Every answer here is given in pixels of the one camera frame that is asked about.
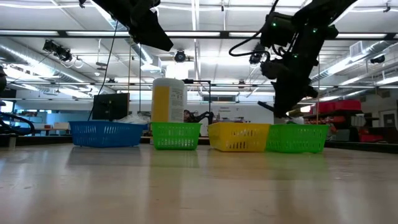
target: fluorescent light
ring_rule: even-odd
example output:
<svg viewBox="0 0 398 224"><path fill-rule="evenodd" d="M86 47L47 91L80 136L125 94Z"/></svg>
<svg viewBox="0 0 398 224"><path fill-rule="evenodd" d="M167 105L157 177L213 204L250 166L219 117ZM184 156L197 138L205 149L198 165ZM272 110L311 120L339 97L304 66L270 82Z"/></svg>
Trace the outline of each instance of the fluorescent light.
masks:
<svg viewBox="0 0 398 224"><path fill-rule="evenodd" d="M357 94L359 94L359 93L362 93L363 91L365 91L365 90L359 90L359 91L356 91L356 92L347 94L346 96L354 96L354 95L357 95Z"/></svg>
<svg viewBox="0 0 398 224"><path fill-rule="evenodd" d="M161 72L162 71L158 66L151 65L149 63L145 63L143 66L141 66L141 70L143 72Z"/></svg>
<svg viewBox="0 0 398 224"><path fill-rule="evenodd" d="M223 96L223 95L237 95L239 93L239 91L212 91L211 95L212 96ZM241 92L240 95L244 96L244 95L248 95L251 92L247 91L247 92ZM275 92L266 92L266 91L257 91L255 93L253 93L252 95L255 96L275 96Z"/></svg>
<svg viewBox="0 0 398 224"><path fill-rule="evenodd" d="M183 80L188 78L188 69L184 63L170 64L166 68L166 78L176 78Z"/></svg>
<svg viewBox="0 0 398 224"><path fill-rule="evenodd" d="M336 39L350 38L350 39L372 39L385 38L387 34L338 34Z"/></svg>
<svg viewBox="0 0 398 224"><path fill-rule="evenodd" d="M320 98L319 101L322 101L322 102L324 102L324 101L330 101L330 100L337 99L337 98L339 98L339 97L340 97L340 96L325 96L325 97Z"/></svg>
<svg viewBox="0 0 398 224"><path fill-rule="evenodd" d="M348 85L348 84L353 83L353 82L356 82L356 81L358 81L358 80L360 80L360 79L361 79L361 78L359 78L359 77L350 78L349 80L340 83L340 85Z"/></svg>
<svg viewBox="0 0 398 224"><path fill-rule="evenodd" d="M374 86L339 86L338 88L371 89L374 88Z"/></svg>
<svg viewBox="0 0 398 224"><path fill-rule="evenodd" d="M47 30L0 30L0 35L53 35L57 36L57 31Z"/></svg>
<svg viewBox="0 0 398 224"><path fill-rule="evenodd" d="M33 90L33 91L38 91L38 90L39 90L38 88L36 88L36 87L34 87L34 86L26 85L26 84L22 84L22 85L13 84L13 85L14 85L14 86L21 87L21 88L28 89L28 90Z"/></svg>
<svg viewBox="0 0 398 224"><path fill-rule="evenodd" d="M113 37L114 31L67 31L70 36L101 36L101 37ZM129 37L127 31L117 31L116 37L126 36Z"/></svg>
<svg viewBox="0 0 398 224"><path fill-rule="evenodd" d="M181 36L181 37L219 37L220 32L166 32L168 36Z"/></svg>
<svg viewBox="0 0 398 224"><path fill-rule="evenodd" d="M379 86L379 88L392 90L398 89L398 86Z"/></svg>
<svg viewBox="0 0 398 224"><path fill-rule="evenodd" d="M230 32L230 37L252 37L256 34L255 32Z"/></svg>
<svg viewBox="0 0 398 224"><path fill-rule="evenodd" d="M386 78L384 80L378 81L376 84L377 85L385 85L385 84L394 83L394 82L398 82L398 76Z"/></svg>
<svg viewBox="0 0 398 224"><path fill-rule="evenodd" d="M300 108L300 111L302 113L309 113L311 111L311 106L304 106L304 107Z"/></svg>
<svg viewBox="0 0 398 224"><path fill-rule="evenodd" d="M6 69L4 69L4 72L6 73L7 76L19 80L42 80L39 77L35 77L33 75L26 74L22 71L16 70L15 68L12 68L8 66Z"/></svg>

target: plastic basket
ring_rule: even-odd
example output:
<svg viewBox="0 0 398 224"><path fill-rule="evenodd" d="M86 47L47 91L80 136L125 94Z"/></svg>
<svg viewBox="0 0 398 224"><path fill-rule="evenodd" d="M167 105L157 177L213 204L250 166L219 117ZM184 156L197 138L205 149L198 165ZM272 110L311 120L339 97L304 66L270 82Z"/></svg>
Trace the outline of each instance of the plastic basket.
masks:
<svg viewBox="0 0 398 224"><path fill-rule="evenodd" d="M275 124L268 136L267 151L312 152L323 151L329 126L314 124Z"/></svg>
<svg viewBox="0 0 398 224"><path fill-rule="evenodd" d="M198 146L200 123L152 122L151 126L158 150L195 150Z"/></svg>
<svg viewBox="0 0 398 224"><path fill-rule="evenodd" d="M270 124L215 123L209 125L210 145L224 152L263 152Z"/></svg>
<svg viewBox="0 0 398 224"><path fill-rule="evenodd" d="M73 143L88 147L129 147L139 144L142 124L109 121L71 121Z"/></svg>

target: ceiling light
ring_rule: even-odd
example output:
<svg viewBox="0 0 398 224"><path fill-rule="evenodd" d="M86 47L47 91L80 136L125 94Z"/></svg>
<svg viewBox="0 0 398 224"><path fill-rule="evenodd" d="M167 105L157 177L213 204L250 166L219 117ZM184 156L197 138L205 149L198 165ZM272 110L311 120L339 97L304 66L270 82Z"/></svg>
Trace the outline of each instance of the ceiling light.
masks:
<svg viewBox="0 0 398 224"><path fill-rule="evenodd" d="M338 88L371 89L374 88L374 86L339 86Z"/></svg>
<svg viewBox="0 0 398 224"><path fill-rule="evenodd" d="M398 89L398 86L380 86L379 88L393 90Z"/></svg>
<svg viewBox="0 0 398 224"><path fill-rule="evenodd" d="M171 37L219 37L220 36L220 32L174 32L174 31L170 31L170 32L166 32L166 34L168 36Z"/></svg>
<svg viewBox="0 0 398 224"><path fill-rule="evenodd" d="M324 101L330 101L330 100L337 99L337 98L339 98L339 97L340 97L340 96L325 96L325 97L320 98L319 101L322 101L322 102L324 102Z"/></svg>
<svg viewBox="0 0 398 224"><path fill-rule="evenodd" d="M302 113L309 113L311 111L311 106L304 106L300 108L300 112Z"/></svg>
<svg viewBox="0 0 398 224"><path fill-rule="evenodd" d="M361 79L361 78L359 78L359 77L350 78L349 80L340 83L340 85L348 85L348 84L351 84L351 83L353 83L353 82L356 82L356 81L358 81L358 80L360 80L360 79Z"/></svg>
<svg viewBox="0 0 398 224"><path fill-rule="evenodd" d="M33 90L33 91L38 91L38 90L39 90L38 88L36 88L36 87L34 87L34 86L31 86L31 85L27 85L27 84L22 84L22 85L13 84L13 85L14 85L14 86L21 87L21 88L28 89L28 90Z"/></svg>
<svg viewBox="0 0 398 224"><path fill-rule="evenodd" d="M158 66L151 65L151 64L148 64L148 63L145 63L144 65L142 65L141 66L141 70L143 72L151 72L151 73L161 72L162 71L162 69L159 68Z"/></svg>
<svg viewBox="0 0 398 224"><path fill-rule="evenodd" d="M46 30L0 30L0 35L49 35L57 36L57 31Z"/></svg>
<svg viewBox="0 0 398 224"><path fill-rule="evenodd" d="M17 80L41 80L42 81L42 79L39 77L35 77L33 75L26 74L22 71L16 70L15 68L12 68L10 66L8 66L6 69L4 69L4 72L6 73L6 75L8 77L15 78Z"/></svg>
<svg viewBox="0 0 398 224"><path fill-rule="evenodd" d="M256 34L255 32L230 32L230 37L252 37Z"/></svg>
<svg viewBox="0 0 398 224"><path fill-rule="evenodd" d="M386 78L384 80L378 81L376 84L377 85L385 85L385 84L394 83L394 82L398 82L398 76L397 77Z"/></svg>
<svg viewBox="0 0 398 224"><path fill-rule="evenodd" d="M385 38L387 34L338 34L336 39L372 39L372 38Z"/></svg>
<svg viewBox="0 0 398 224"><path fill-rule="evenodd" d="M67 34L70 36L97 36L97 37L113 37L114 31L67 31ZM129 32L127 31L118 31L116 32L116 37L126 36L130 37Z"/></svg>
<svg viewBox="0 0 398 224"><path fill-rule="evenodd" d="M365 91L365 90L359 90L359 91L356 91L356 92L347 94L346 96L354 96L354 95L357 95L357 94L359 94L359 93L362 93L363 91Z"/></svg>

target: window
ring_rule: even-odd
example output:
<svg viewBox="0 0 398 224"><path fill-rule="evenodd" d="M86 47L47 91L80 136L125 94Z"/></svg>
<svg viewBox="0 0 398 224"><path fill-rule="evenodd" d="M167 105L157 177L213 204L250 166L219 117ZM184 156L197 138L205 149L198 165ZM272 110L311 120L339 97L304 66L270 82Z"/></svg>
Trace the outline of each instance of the window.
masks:
<svg viewBox="0 0 398 224"><path fill-rule="evenodd" d="M3 113L12 113L12 107L14 106L14 102L3 100L6 103L5 106L0 107L1 112Z"/></svg>

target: fixture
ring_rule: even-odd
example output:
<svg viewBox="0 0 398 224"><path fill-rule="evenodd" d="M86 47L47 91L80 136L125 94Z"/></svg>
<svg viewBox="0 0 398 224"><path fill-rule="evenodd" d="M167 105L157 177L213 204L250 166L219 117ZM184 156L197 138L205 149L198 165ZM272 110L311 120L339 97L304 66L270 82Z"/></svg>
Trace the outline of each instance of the fixture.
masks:
<svg viewBox="0 0 398 224"><path fill-rule="evenodd" d="M184 50L178 50L174 56L174 60L176 62L184 62L187 56L184 53Z"/></svg>
<svg viewBox="0 0 398 224"><path fill-rule="evenodd" d="M65 49L52 40L45 40L43 50L49 54L54 53L54 56L58 57L63 62L70 62L73 58L70 49Z"/></svg>
<svg viewBox="0 0 398 224"><path fill-rule="evenodd" d="M349 39L373 39L373 38L385 38L387 34L338 34L336 39L344 39L344 38L349 38Z"/></svg>

